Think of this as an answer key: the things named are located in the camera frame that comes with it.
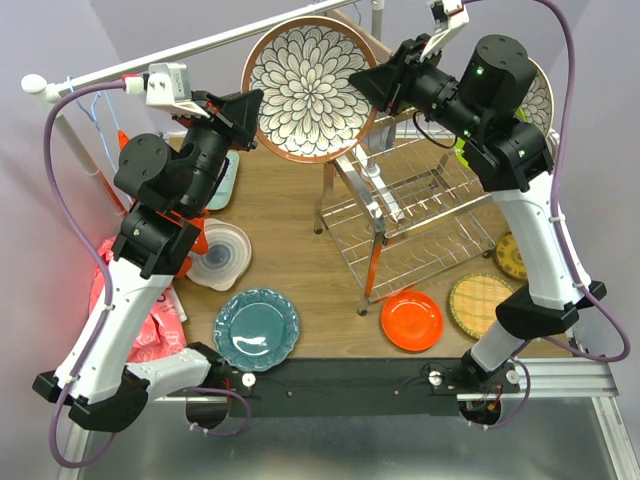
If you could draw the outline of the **large floral plate brown rim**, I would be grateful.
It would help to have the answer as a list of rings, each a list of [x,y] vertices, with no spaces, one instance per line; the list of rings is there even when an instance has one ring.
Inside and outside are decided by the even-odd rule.
[[[547,136],[553,124],[554,95],[546,73],[533,59],[531,63],[536,67],[536,75],[516,111],[516,116],[534,125]]]

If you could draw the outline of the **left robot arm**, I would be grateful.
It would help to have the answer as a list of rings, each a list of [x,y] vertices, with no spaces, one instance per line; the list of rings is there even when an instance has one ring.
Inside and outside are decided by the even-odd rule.
[[[214,393],[225,382],[220,354],[200,342],[159,360],[131,363],[129,353],[146,317],[183,269],[201,233],[204,215],[231,149],[256,147],[259,89],[216,97],[194,94],[204,107],[187,120],[180,150],[145,133],[122,148],[114,184],[134,200],[112,246],[104,290],[88,319],[98,335],[83,331],[56,370],[39,374],[34,390],[47,401],[69,406],[69,417],[85,430],[116,433],[129,427],[158,397],[194,388]]]

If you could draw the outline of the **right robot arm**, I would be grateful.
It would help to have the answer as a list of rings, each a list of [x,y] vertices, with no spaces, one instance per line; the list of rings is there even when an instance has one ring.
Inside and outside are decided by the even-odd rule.
[[[429,37],[404,42],[385,63],[349,76],[378,111],[413,107],[463,140],[463,157],[499,205],[524,262],[526,286],[495,309],[489,331],[461,359],[459,377],[480,392],[526,342],[565,332],[606,294],[579,266],[551,195],[554,159],[545,135],[516,116],[536,67],[504,35],[481,38],[460,79],[418,58]]]

